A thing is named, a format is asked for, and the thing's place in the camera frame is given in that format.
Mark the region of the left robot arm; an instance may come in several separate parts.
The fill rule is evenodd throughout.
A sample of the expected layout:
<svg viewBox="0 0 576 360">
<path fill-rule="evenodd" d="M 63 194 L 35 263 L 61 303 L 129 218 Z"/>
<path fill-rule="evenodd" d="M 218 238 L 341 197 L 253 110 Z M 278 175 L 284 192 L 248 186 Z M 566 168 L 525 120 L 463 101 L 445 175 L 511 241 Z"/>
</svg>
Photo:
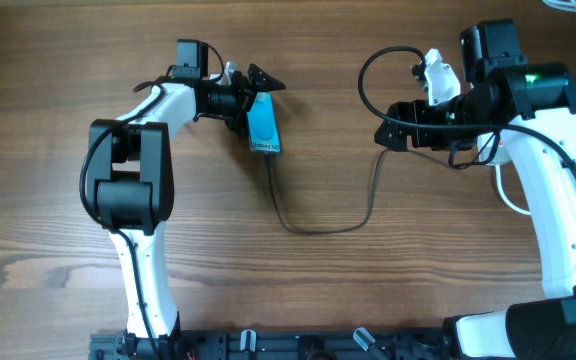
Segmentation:
<svg viewBox="0 0 576 360">
<path fill-rule="evenodd" d="M 285 84 L 252 64 L 241 72 L 222 62 L 208 71 L 212 45 L 191 39 L 176 44 L 166 73 L 136 86 L 149 96 L 114 120 L 89 128 L 79 195 L 88 216 L 107 230 L 119 256 L 128 303 L 125 330 L 113 346 L 126 359 L 189 359 L 180 315 L 168 284 L 164 233 L 174 204 L 171 141 L 189 122 L 210 118 L 248 137 L 252 150 L 277 153 L 278 135 L 253 127 L 274 125 L 271 92 Z"/>
</svg>

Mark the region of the teal screen smartphone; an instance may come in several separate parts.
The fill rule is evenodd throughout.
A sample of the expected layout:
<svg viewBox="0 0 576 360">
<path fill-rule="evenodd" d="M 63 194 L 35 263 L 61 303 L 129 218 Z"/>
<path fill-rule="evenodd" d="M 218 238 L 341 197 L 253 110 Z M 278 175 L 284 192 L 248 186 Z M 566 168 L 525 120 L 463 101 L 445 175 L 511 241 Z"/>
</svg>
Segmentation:
<svg viewBox="0 0 576 360">
<path fill-rule="evenodd" d="M 281 142 L 270 93 L 258 93 L 247 113 L 251 150 L 280 153 Z"/>
</svg>

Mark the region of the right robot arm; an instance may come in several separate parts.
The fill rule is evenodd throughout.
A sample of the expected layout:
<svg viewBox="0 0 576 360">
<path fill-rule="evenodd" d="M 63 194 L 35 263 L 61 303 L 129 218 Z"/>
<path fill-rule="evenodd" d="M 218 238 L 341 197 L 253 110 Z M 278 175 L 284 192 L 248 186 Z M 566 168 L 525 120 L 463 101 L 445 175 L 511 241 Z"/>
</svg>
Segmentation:
<svg viewBox="0 0 576 360">
<path fill-rule="evenodd" d="M 438 328 L 395 332 L 392 359 L 576 359 L 576 86 L 566 65 L 531 64 L 511 20 L 483 21 L 460 36 L 462 92 L 436 50 L 412 69 L 427 98 L 381 114 L 374 140 L 390 150 L 474 147 L 476 165 L 508 153 L 538 240 L 544 297 L 496 312 L 459 315 Z"/>
</svg>

